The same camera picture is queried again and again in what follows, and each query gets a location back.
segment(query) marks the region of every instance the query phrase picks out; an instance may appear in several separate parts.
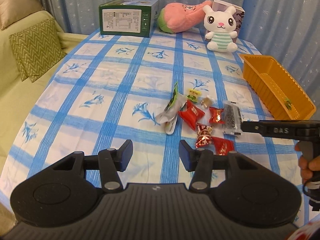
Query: human hand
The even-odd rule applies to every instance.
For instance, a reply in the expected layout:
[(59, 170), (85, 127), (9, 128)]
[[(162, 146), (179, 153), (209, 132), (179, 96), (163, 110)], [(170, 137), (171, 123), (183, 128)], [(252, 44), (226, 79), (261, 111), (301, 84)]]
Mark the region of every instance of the human hand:
[[(296, 151), (300, 151), (299, 145), (296, 144), (294, 149)], [(298, 165), (300, 167), (302, 183), (304, 184), (308, 179), (311, 179), (313, 177), (313, 171), (320, 171), (320, 156), (314, 158), (309, 163), (303, 156), (301, 156)]]

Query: striped shirt on plush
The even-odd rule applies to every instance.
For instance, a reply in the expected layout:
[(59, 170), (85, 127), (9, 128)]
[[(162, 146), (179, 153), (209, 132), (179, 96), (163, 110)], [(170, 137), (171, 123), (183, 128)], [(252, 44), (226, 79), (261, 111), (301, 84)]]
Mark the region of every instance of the striped shirt on plush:
[(218, 49), (227, 49), (227, 46), (232, 39), (230, 38), (229, 33), (214, 33), (212, 41), (215, 41), (218, 44)]

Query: green box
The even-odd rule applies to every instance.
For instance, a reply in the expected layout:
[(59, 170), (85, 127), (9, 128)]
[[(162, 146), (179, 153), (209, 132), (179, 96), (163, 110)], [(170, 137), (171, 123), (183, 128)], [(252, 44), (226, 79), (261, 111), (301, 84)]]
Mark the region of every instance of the green box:
[(159, 0), (112, 0), (99, 5), (100, 32), (104, 35), (150, 37)]

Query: table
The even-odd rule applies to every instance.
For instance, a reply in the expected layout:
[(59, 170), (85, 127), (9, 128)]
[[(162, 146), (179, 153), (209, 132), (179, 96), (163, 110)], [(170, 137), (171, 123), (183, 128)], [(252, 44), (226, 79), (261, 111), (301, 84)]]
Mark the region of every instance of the table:
[[(97, 154), (133, 141), (134, 154), (119, 176), (124, 184), (176, 183), (188, 186), (192, 173), (185, 171), (178, 143), (195, 145), (196, 133), (178, 118), (173, 135), (166, 135), (155, 116), (161, 112), (178, 82), (180, 93), (197, 89), (210, 95), (213, 105), (223, 100), (242, 105), (244, 121), (272, 119), (257, 94), (243, 79), (241, 53), (259, 55), (249, 42), (237, 40), (238, 50), (207, 50), (204, 30), (170, 34), (156, 29), (151, 38), (100, 35), (95, 31), (69, 53), (50, 80), (21, 127), (0, 178), (0, 201), (10, 208), (14, 187), (73, 151)], [(209, 114), (200, 120), (207, 122)], [(294, 183), (300, 192), (297, 167), (300, 153), (294, 141), (247, 134), (235, 138), (214, 129), (213, 135), (235, 143), (238, 152)], [(99, 174), (87, 173), (99, 186)], [(224, 171), (212, 172), (212, 187), (224, 180)], [(295, 223), (315, 217), (303, 196)]]

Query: white label on box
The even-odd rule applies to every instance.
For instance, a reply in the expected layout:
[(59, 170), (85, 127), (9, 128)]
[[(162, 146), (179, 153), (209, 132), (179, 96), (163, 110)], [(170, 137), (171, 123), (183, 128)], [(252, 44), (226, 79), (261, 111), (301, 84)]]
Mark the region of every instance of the white label on box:
[(105, 32), (140, 33), (141, 10), (103, 9), (102, 29)]

